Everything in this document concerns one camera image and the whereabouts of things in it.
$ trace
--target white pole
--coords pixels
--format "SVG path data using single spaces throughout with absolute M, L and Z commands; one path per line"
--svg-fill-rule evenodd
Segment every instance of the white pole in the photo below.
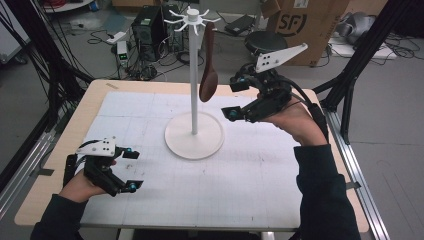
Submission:
M 199 77 L 198 69 L 198 51 L 197 51 L 197 34 L 195 29 L 197 25 L 189 26 L 189 42 L 190 42 L 190 84 L 191 84 L 191 134 L 197 134 L 197 82 Z

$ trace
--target cardboard box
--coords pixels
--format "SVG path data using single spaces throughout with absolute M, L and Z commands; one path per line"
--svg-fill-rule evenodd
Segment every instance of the cardboard box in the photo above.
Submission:
M 350 0 L 349 5 L 347 5 L 345 14 L 348 12 L 364 12 L 368 15 L 378 16 L 386 3 L 387 0 Z
M 262 15 L 267 31 L 283 34 L 288 47 L 302 43 L 308 49 L 284 65 L 315 66 L 320 60 L 349 0 L 268 0 Z
M 144 5 L 158 6 L 162 0 L 112 0 L 115 7 L 142 7 Z

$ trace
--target metal frame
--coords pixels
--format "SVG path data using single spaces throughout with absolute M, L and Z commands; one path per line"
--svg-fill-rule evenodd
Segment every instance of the metal frame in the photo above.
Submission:
M 55 139 L 56 132 L 44 132 L 32 150 L 29 152 L 19 169 L 15 172 L 9 183 L 0 194 L 0 221 L 3 219 L 9 207 L 27 183 L 31 174 L 42 160 L 47 150 Z
M 326 98 L 321 101 L 321 106 L 331 112 L 336 112 L 337 106 L 344 98 L 340 134 L 346 144 L 349 144 L 349 120 L 356 80 L 413 1 L 389 0 L 343 71 L 336 78 L 313 89 L 318 94 L 331 88 Z
M 343 136 L 340 134 L 341 122 L 339 116 L 335 112 L 324 111 L 327 117 L 328 125 L 333 133 L 334 140 L 337 143 L 340 154 L 344 160 L 346 169 L 352 179 L 352 182 L 358 182 L 361 187 L 356 189 L 359 201 L 362 204 L 365 216 L 370 224 L 371 231 L 377 240 L 389 240 L 390 237 L 387 233 L 383 220 L 378 212 L 377 206 L 371 196 L 368 184 L 362 174 L 359 163 L 356 160 L 352 147 L 345 143 Z

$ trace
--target brown object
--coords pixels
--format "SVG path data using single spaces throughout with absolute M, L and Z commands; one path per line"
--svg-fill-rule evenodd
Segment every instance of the brown object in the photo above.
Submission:
M 269 18 L 267 31 L 283 34 L 288 47 L 308 44 L 308 49 L 284 65 L 317 65 L 348 4 L 349 0 L 267 0 L 262 4 L 262 15 Z
M 213 40 L 215 24 L 208 22 L 205 28 L 205 44 L 206 44 L 206 66 L 203 71 L 202 81 L 200 82 L 199 98 L 202 102 L 207 102 L 215 94 L 218 86 L 218 74 L 212 66 Z

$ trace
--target computer tower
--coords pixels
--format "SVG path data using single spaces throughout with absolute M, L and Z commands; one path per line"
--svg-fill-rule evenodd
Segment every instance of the computer tower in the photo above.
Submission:
M 174 13 L 179 13 L 180 10 L 176 4 L 168 4 L 162 7 L 163 18 L 169 21 L 179 20 L 180 17 L 175 17 L 169 11 L 173 11 Z M 166 41 L 168 44 L 169 52 L 180 52 L 184 50 L 184 38 L 183 32 L 176 32 L 175 29 L 180 29 L 183 26 L 183 23 L 170 24 L 165 22 L 166 32 L 168 34 L 168 40 Z
M 160 6 L 145 5 L 131 24 L 139 54 L 143 60 L 157 61 L 159 45 L 166 38 Z

